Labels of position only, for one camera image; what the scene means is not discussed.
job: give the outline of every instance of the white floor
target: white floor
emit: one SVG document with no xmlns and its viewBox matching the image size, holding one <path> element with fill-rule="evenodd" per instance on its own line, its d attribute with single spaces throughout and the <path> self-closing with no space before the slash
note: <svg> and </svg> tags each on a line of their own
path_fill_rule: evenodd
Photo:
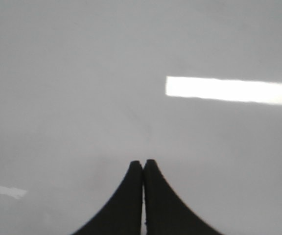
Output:
<svg viewBox="0 0 282 235">
<path fill-rule="evenodd" d="M 282 1 L 0 0 L 0 235 L 71 234 L 149 158 L 220 232 L 282 234 L 282 104 L 167 76 L 282 83 Z"/>
</svg>

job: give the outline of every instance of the white surface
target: white surface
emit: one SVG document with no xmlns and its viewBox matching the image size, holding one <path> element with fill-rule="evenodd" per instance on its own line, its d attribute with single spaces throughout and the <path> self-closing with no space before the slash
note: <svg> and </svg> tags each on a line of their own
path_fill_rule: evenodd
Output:
<svg viewBox="0 0 282 235">
<path fill-rule="evenodd" d="M 165 96 L 282 83 L 282 1 L 0 0 L 0 235 L 68 235 L 157 160 L 227 235 L 282 234 L 282 106 Z"/>
</svg>

